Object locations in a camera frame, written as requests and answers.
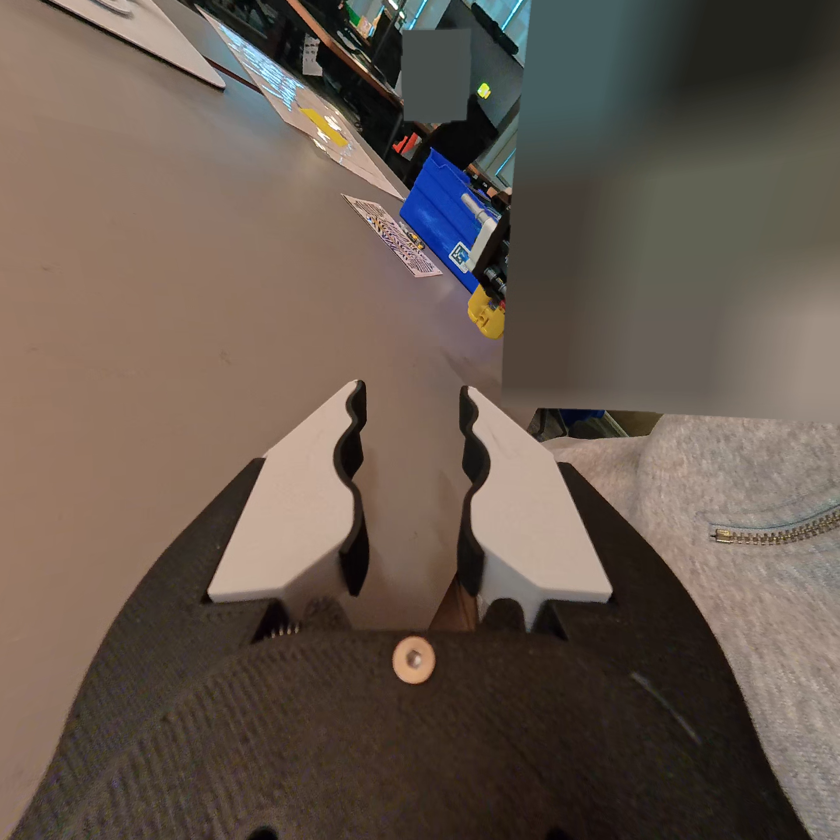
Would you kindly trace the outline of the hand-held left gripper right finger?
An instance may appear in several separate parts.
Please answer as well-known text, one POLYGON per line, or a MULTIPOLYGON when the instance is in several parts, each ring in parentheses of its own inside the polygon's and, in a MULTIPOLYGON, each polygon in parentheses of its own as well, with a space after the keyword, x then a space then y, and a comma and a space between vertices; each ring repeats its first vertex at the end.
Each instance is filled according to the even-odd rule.
POLYGON ((469 488, 457 579, 478 623, 497 602, 516 606, 528 632, 548 603, 609 603, 613 586, 551 454, 472 385, 458 394, 458 429, 469 488))

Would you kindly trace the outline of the zebra striped sticker sheet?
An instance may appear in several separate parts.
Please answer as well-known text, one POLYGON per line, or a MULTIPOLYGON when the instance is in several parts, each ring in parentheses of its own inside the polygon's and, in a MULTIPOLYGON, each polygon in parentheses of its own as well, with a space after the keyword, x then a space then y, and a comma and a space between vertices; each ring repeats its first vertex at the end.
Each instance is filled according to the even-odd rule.
POLYGON ((416 279, 441 277, 443 272, 427 256, 399 223, 376 202, 342 194, 342 198, 367 227, 400 260, 416 279))

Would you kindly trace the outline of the book stand with white base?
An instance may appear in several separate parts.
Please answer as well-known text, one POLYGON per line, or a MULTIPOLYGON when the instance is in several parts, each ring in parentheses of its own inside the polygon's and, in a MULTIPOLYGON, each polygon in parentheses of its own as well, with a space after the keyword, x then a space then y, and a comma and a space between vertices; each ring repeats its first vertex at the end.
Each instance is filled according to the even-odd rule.
POLYGON ((49 1, 101 31, 224 91, 224 80, 152 1, 49 1))

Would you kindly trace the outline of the blue plastic bin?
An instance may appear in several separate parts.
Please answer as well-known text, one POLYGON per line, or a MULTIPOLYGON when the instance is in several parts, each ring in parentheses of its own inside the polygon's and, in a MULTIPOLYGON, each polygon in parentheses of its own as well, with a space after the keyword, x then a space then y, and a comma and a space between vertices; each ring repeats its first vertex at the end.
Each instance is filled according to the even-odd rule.
POLYGON ((505 300, 508 206, 498 211, 464 171, 431 150, 400 216, 468 291, 483 287, 492 300, 505 300))

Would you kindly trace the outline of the large black monitor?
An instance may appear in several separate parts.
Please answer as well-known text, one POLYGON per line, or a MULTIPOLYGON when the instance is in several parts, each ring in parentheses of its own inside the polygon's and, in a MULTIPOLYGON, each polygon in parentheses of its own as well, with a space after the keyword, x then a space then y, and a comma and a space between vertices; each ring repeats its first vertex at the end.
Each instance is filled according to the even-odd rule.
POLYGON ((468 20, 473 30, 471 83, 484 113, 501 130, 518 112, 523 68, 515 44, 478 2, 471 3, 468 20))

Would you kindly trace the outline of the lego technic model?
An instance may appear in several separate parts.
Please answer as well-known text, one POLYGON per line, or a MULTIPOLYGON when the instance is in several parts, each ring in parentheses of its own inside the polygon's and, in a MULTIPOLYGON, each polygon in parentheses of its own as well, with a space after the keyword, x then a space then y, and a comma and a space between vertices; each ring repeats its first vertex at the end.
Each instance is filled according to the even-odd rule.
POLYGON ((476 279, 477 287, 468 303, 468 315, 487 338, 501 338, 506 315, 508 287, 511 195, 493 187, 473 191, 461 200, 479 223, 479 232, 469 250, 465 266, 476 279))

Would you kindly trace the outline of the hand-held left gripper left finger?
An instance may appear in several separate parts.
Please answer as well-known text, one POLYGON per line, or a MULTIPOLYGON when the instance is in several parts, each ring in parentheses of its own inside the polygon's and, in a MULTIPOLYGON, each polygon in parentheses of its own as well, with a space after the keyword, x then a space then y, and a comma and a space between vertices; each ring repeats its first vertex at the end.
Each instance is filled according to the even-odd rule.
POLYGON ((370 566, 361 491, 366 386, 352 380, 266 451, 207 595, 216 604, 357 597, 370 566))

